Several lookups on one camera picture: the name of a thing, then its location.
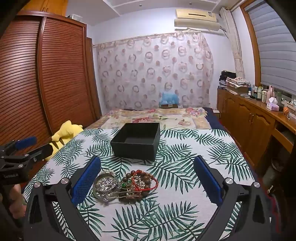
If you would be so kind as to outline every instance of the finger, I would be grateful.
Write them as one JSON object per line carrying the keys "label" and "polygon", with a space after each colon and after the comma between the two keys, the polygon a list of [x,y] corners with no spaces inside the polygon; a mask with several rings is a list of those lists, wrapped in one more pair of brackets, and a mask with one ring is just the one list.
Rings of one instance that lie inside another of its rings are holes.
{"label": "finger", "polygon": [[17,200],[22,196],[20,184],[16,184],[9,192],[9,198],[11,200]]}
{"label": "finger", "polygon": [[12,213],[14,219],[19,219],[25,216],[27,206],[23,205],[18,212]]}
{"label": "finger", "polygon": [[15,212],[18,212],[19,209],[21,209],[21,208],[22,208],[22,199],[18,199],[10,205],[9,211],[11,213],[15,213]]}

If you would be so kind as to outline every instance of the wooden countertop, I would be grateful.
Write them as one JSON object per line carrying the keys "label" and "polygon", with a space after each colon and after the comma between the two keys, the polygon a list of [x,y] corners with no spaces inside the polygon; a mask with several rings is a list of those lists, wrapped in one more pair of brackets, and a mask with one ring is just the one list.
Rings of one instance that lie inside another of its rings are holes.
{"label": "wooden countertop", "polygon": [[243,99],[252,106],[259,108],[260,110],[264,111],[266,114],[269,116],[273,117],[275,120],[278,122],[282,123],[284,126],[286,126],[290,131],[292,131],[294,134],[296,134],[296,121],[293,120],[293,118],[290,118],[290,120],[287,118],[287,116],[284,115],[283,112],[279,111],[269,111],[266,109],[266,104],[255,100],[255,99],[248,99],[248,98],[243,98],[239,95],[236,95],[237,98]]}

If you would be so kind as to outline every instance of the louvered door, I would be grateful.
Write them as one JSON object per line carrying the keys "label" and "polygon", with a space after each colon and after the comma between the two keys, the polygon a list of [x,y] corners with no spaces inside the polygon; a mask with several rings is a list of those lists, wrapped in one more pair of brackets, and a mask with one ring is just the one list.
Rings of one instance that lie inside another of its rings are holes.
{"label": "louvered door", "polygon": [[42,98],[53,132],[71,120],[95,121],[85,61],[85,28],[46,18],[40,66]]}
{"label": "louvered door", "polygon": [[36,80],[42,17],[17,16],[0,39],[0,145],[35,135],[50,136]]}

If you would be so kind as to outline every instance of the pink bottle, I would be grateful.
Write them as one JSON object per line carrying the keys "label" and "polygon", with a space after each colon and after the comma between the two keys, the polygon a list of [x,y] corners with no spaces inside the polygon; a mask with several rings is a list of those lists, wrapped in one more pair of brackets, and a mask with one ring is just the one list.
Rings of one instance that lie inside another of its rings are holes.
{"label": "pink bottle", "polygon": [[273,89],[273,87],[272,87],[272,85],[270,85],[269,89],[268,89],[268,91],[266,93],[266,104],[269,103],[269,98],[272,97],[272,89]]}

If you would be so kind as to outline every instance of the ceiling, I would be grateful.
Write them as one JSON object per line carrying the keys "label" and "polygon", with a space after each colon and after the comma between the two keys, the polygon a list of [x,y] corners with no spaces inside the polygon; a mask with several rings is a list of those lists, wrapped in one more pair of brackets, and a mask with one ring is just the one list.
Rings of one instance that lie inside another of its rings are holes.
{"label": "ceiling", "polygon": [[219,13],[221,7],[232,7],[239,0],[69,0],[67,16],[76,14],[92,26],[121,16],[152,8],[194,8]]}

